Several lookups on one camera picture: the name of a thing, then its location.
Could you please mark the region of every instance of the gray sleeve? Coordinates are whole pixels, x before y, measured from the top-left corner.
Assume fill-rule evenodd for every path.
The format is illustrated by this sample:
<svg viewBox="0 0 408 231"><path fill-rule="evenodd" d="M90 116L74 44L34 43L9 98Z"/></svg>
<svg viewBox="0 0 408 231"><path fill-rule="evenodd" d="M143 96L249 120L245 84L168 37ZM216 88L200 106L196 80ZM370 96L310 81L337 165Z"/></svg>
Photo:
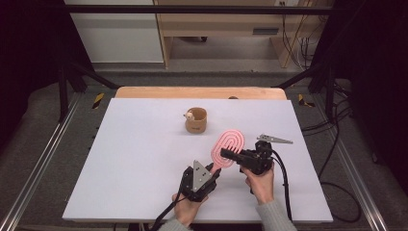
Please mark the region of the gray sleeve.
<svg viewBox="0 0 408 231"><path fill-rule="evenodd" d="M276 200L257 206L256 211L261 217L265 231L296 230Z"/></svg>
<svg viewBox="0 0 408 231"><path fill-rule="evenodd" d="M172 218L169 219L166 223L160 227L159 231L191 231L190 229L186 228L178 219Z"/></svg>

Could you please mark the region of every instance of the pink object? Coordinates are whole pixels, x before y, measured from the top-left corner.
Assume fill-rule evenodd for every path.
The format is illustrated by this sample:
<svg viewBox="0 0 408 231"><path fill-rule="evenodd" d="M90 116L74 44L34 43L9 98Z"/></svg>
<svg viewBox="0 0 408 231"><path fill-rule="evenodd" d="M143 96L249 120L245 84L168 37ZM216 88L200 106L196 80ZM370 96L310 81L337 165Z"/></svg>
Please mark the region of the pink object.
<svg viewBox="0 0 408 231"><path fill-rule="evenodd" d="M230 167L234 164L232 160L221 157L221 148L231 150L238 154L243 149L243 145L244 138L239 130L230 129L222 133L211 151L214 165L210 172L214 173L222 167Z"/></svg>

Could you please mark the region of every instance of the black cable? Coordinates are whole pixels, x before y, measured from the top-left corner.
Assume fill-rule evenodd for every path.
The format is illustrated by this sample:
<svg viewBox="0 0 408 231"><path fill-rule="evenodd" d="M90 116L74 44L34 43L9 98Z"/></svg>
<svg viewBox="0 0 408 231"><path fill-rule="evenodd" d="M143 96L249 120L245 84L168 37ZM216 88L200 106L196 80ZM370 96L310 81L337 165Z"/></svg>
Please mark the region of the black cable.
<svg viewBox="0 0 408 231"><path fill-rule="evenodd" d="M308 68L307 66L307 50L309 49L309 38L306 38L306 48L305 48L305 56L304 56L304 60L305 60L305 67Z"/></svg>
<svg viewBox="0 0 408 231"><path fill-rule="evenodd" d="M338 93L343 93L345 95L344 98L347 98L351 95L351 92L349 90L345 90L342 88L336 81L334 82L334 90L337 91Z"/></svg>
<svg viewBox="0 0 408 231"><path fill-rule="evenodd" d="M309 68L309 66L307 65L308 59L306 58L306 56L305 56L305 54L304 54L304 52L303 52L303 50L304 50L304 43L305 43L304 38L302 38L301 40L298 39L298 40L297 40L297 43L299 43L300 53L301 53L301 55L302 55L303 61L305 62L305 64L304 64L303 67L305 67L305 68L307 69L307 68Z"/></svg>
<svg viewBox="0 0 408 231"><path fill-rule="evenodd" d="M336 105L336 108L335 108L335 117L334 117L334 118L335 118L335 125L336 125L336 128L337 128L337 134L336 134L336 138L334 139L334 143L333 143L333 145L332 145L332 147L331 147L331 149L330 149L329 155L327 156L327 158L326 158L326 160L325 160L325 162L324 162L322 168L320 169L320 172L319 172L319 180L320 180L320 178L321 178L321 176L322 176L322 174L323 174L323 172L324 172L324 170L325 170L325 168L326 168L326 166L327 166L327 163L329 162L329 160L331 159L331 157L332 157L332 155L333 155L333 153L334 153L334 148L336 147L337 141L338 141L339 136L340 136L340 124L339 124L340 121L339 121L339 115L340 115L342 112L345 112L345 110L348 110L350 107L346 107L346 108L343 109L340 113L338 113L337 111L338 111L338 109L339 109L339 106L340 106L342 103L346 102L347 100L348 100L348 99L346 98L346 99L340 101L340 102ZM338 188L338 189L342 190L343 192L347 193L347 194L354 200L354 202L357 204L358 213L357 213L357 217L356 217L356 218L354 218L354 219L340 218L339 216L337 216L337 215L333 214L332 212L330 212L331 215L333 216L333 218L336 218L336 219L341 220L341 221L344 221L344 222L349 222L349 223L355 222L355 221L357 221L357 220L360 219L361 214L362 214L362 209L361 209L360 204L358 203L358 200L354 197L353 194L351 194L351 192L349 192L348 190L344 189L344 188L341 187L341 186L338 186L338 185L333 184L333 183L330 183L330 182L320 182L320 184L321 184L321 185L329 185L329 186L332 186L332 187L335 187L335 188Z"/></svg>
<svg viewBox="0 0 408 231"><path fill-rule="evenodd" d="M291 47L291 43L289 42L288 36L286 35L286 23L285 23L286 16L283 14L282 15L282 41L283 45L285 46L285 49L289 52L289 55L292 58L292 61L297 65L301 66L301 64L294 58L293 50Z"/></svg>
<svg viewBox="0 0 408 231"><path fill-rule="evenodd" d="M348 190L346 190L345 188L343 188L343 187L341 187L341 186L338 186L338 185L336 185L336 184L330 183L330 182L321 181L320 184L321 184L321 185L332 186L332 187L338 188L339 190L341 190L341 191L347 193L347 194L354 200L354 202L355 202L356 205L357 205L358 212L357 212L356 218L354 218L354 219L340 218L339 216L337 216L337 215L335 215L334 213L330 212L331 215L333 216L333 218L336 218L336 219L338 219L338 220L341 220L341 221L347 222L347 223L353 223L353 222L356 222L357 220L360 219L360 217L361 217L361 215L362 215L362 209L361 209L360 203L358 202L358 200L356 199L356 197L355 197L353 194L351 194L351 193L350 193Z"/></svg>
<svg viewBox="0 0 408 231"><path fill-rule="evenodd" d="M347 108L343 109L343 110L339 113L338 119L337 119L337 120L338 120L337 123L339 123L340 121L342 121L344 118L346 118L347 116L349 116L349 115L351 114L351 112L347 112L345 115L342 115L342 113L346 112L346 111L349 110L349 109L350 109L350 107L347 107ZM327 124L330 124L330 122L329 122L329 121L324 121L324 123L322 123L321 125L319 125L319 126L317 126L317 127L311 127L311 128L304 129L304 130L302 130L302 132L317 130L317 129L319 129L320 127L322 127L322 126L324 126L324 125L327 125ZM315 135L315 134L322 133L322 132L324 132L324 131L327 131L327 130L333 128L334 126L335 126L334 124L331 124L329 127L325 128L325 129L323 129L323 130L319 130L319 131L317 131L316 133L303 134L303 137L313 136L313 135Z"/></svg>
<svg viewBox="0 0 408 231"><path fill-rule="evenodd" d="M309 45L310 45L309 38L302 38L301 42L299 42L300 45L300 53L302 54L302 58L306 61L311 61L314 57L314 55L308 55L307 52L309 50Z"/></svg>
<svg viewBox="0 0 408 231"><path fill-rule="evenodd" d="M337 89L337 87L334 87L334 92L342 98L348 98L348 95L346 95L343 91Z"/></svg>
<svg viewBox="0 0 408 231"><path fill-rule="evenodd" d="M328 154L326 160L324 161L324 164L323 164L323 166L321 167L320 172L319 172L319 174L318 174L318 178L319 178L319 179L320 179L321 175L323 174L324 169L325 169L326 166L327 166L327 163L330 161L330 159L331 159L331 157L332 157L332 155L333 155L333 153L334 153L334 148L336 147L337 141L338 141L338 139L339 139L339 136L340 136L340 126L339 126L339 121L338 121L338 117L337 117L337 115L338 115L337 110L338 110L339 106L340 106L342 103L344 103L345 101L347 101L347 99L344 99L344 100L340 101L340 102L336 105L336 107L335 107L334 120L335 120L335 125L336 125L336 129L337 129L337 133L336 133L336 137L335 137L335 139L334 139L333 145L332 145L332 147L331 147L331 149L330 149L330 152L329 152L329 154Z"/></svg>
<svg viewBox="0 0 408 231"><path fill-rule="evenodd" d="M150 231L157 231L160 228L160 223L162 222L162 219L165 217L166 214L168 214L168 212L170 212L178 202L182 201L183 199L179 200L180 195L181 195L181 191L183 190L183 181L184 181L184 173L183 173L183 177L181 178L181 182L180 182L180 187L179 187L179 191L176 195L176 198L174 199L174 201L172 201L168 207L156 218L156 221L154 222L152 228L150 229Z"/></svg>
<svg viewBox="0 0 408 231"><path fill-rule="evenodd" d="M283 164L282 159L280 158L279 154L275 150L271 148L267 148L267 147L262 147L262 148L265 150L271 151L276 156L277 160L274 159L273 157L272 159L281 167L282 176L283 176L283 186L285 188L286 212L288 214L288 219L292 221L291 200L289 198L289 181L288 181L288 174L286 172L285 165Z"/></svg>

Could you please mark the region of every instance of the aluminum rail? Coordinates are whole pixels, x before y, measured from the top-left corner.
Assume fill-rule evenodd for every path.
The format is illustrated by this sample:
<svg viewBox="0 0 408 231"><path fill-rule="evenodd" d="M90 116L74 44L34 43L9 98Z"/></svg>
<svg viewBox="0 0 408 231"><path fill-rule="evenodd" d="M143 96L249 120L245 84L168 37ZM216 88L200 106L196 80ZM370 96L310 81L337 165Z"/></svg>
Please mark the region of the aluminum rail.
<svg viewBox="0 0 408 231"><path fill-rule="evenodd" d="M186 5L40 5L44 9L69 13L211 13L211 14L294 14L331 15L346 9L331 7L254 7L254 6L186 6Z"/></svg>
<svg viewBox="0 0 408 231"><path fill-rule="evenodd" d="M313 95L315 102L319 108L319 111L323 117L325 117L325 111L323 109L323 98L322 96ZM336 128L329 129L330 137L332 141L336 137ZM367 221L369 222L371 229L373 231L388 231L388 227L382 218L375 202L370 194L369 189L364 183L363 177L360 172L357 170L357 167L354 165L350 155L345 148L345 145L341 138L339 138L337 143L337 148L339 151L339 159L344 167L345 174L349 180L351 187L354 190L354 193L360 203L361 208L366 215Z"/></svg>
<svg viewBox="0 0 408 231"><path fill-rule="evenodd" d="M23 215L28 203L30 202L30 199L34 194L34 191L36 190L43 173L46 171L47 166L51 161L61 141L61 138L63 137L64 132L78 107L81 96L81 93L77 92L75 92L72 96L68 115L65 117L65 120L60 122L54 130L51 139L48 141L48 144L42 151L42 154L39 157L36 166L34 167L31 175L29 176L23 189L18 195L18 198L7 213L6 217L0 223L0 231L13 231L17 227L21 216Z"/></svg>

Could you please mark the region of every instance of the gray floor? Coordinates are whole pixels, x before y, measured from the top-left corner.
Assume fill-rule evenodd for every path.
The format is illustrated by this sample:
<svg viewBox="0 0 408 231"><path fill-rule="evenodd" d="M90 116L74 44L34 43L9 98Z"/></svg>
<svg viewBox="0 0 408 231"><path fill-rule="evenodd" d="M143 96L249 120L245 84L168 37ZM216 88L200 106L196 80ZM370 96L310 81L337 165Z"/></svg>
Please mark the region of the gray floor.
<svg viewBox="0 0 408 231"><path fill-rule="evenodd" d="M101 75L113 82L126 86L257 86L270 87L293 77L296 67L281 69L276 54L267 39L208 38L206 43L198 38L179 38L174 43L169 69L154 65L100 65ZM80 94L78 109L66 128L46 171L41 175L36 190L19 217L17 230L57 230L58 226L74 228L108 228L109 223L75 223L61 219L66 200L75 186L76 180L87 158L93 136L102 121L103 114L114 97L115 90L109 90L86 77L89 89ZM309 80L303 80L285 90L293 102L300 127L315 125L324 120L318 107L298 104L298 95L303 94L306 102L316 102L320 94L307 91ZM348 88L348 82L339 80ZM105 97L98 109L92 109L97 93ZM70 92L75 98L78 93ZM4 218L13 206L21 189L29 179L32 169L58 125L58 86L51 85L34 92L30 97L29 109L22 118L11 142L0 155L0 218ZM342 97L336 95L336 102ZM352 116L341 122L341 139L356 168L372 196L388 230L408 230L408 199L399 187L390 170L374 164L371 151L359 126ZM305 136L316 171L319 171L332 146L330 132L325 131ZM340 160L340 153L330 160L321 180L335 183L350 192L353 189ZM341 218L351 219L357 213L357 206L350 197L333 187L322 186L331 211ZM299 230L373 230L365 214L353 223L335 218L332 223L299 223Z"/></svg>

